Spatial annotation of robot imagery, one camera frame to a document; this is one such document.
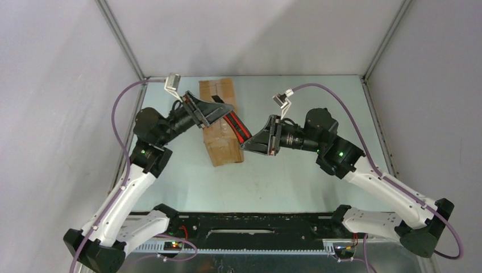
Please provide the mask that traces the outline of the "red black utility knife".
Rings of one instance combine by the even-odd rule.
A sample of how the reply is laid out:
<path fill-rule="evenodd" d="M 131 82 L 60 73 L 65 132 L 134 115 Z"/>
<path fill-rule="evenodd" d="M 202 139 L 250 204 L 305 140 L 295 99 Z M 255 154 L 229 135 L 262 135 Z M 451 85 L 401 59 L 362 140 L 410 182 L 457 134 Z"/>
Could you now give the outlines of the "red black utility knife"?
<path fill-rule="evenodd" d="M 223 116 L 222 120 L 227 123 L 231 131 L 236 136 L 239 144 L 244 144 L 252 137 L 252 134 L 247 126 L 242 122 L 241 118 L 235 112 L 234 106 L 228 114 Z"/>

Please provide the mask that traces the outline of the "brown cardboard express box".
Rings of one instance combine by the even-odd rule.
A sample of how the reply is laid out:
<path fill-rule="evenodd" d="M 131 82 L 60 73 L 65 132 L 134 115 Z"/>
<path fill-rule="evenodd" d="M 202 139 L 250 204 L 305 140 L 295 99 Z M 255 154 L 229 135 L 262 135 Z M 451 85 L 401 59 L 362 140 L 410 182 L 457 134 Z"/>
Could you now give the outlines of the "brown cardboard express box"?
<path fill-rule="evenodd" d="M 235 88 L 231 78 L 202 80 L 199 86 L 202 100 L 212 102 L 212 96 L 217 95 L 224 103 L 234 106 L 234 112 L 238 112 Z M 203 130 L 203 142 L 214 167 L 244 162 L 239 141 L 223 118 Z"/>

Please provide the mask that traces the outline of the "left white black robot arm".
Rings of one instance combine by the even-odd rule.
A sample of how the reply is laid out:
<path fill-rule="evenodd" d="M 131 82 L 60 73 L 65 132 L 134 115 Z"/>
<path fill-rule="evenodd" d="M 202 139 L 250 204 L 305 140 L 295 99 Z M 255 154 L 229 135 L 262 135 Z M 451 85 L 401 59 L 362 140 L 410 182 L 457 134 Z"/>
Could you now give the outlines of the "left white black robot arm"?
<path fill-rule="evenodd" d="M 203 101 L 191 92 L 181 97 L 180 106 L 167 117 L 152 107 L 140 110 L 133 129 L 136 145 L 127 154 L 123 175 L 82 229 L 69 229 L 64 235 L 74 260 L 94 272 L 117 272 L 128 254 L 144 242 L 162 233 L 176 235 L 180 229 L 174 218 L 177 212 L 165 205 L 134 224 L 124 226 L 124 221 L 166 167 L 172 155 L 166 145 L 191 127 L 209 127 L 233 110 L 230 104 Z"/>

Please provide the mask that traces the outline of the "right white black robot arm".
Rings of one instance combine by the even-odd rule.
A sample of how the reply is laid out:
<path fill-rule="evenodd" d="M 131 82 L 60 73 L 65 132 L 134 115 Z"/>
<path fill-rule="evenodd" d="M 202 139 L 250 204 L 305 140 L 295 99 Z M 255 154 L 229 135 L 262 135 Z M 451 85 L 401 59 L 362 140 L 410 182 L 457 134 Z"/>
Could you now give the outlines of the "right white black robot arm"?
<path fill-rule="evenodd" d="M 352 233 L 379 235 L 398 241 L 411 253 L 430 258 L 454 204 L 433 200 L 372 166 L 365 152 L 337 135 L 338 121 L 325 108 L 308 111 L 303 127 L 270 115 L 265 127 L 246 140 L 242 150 L 275 156 L 280 148 L 317 153 L 316 164 L 330 176 L 356 185 L 388 204 L 391 212 L 369 212 L 340 205 L 330 229 L 339 238 Z"/>

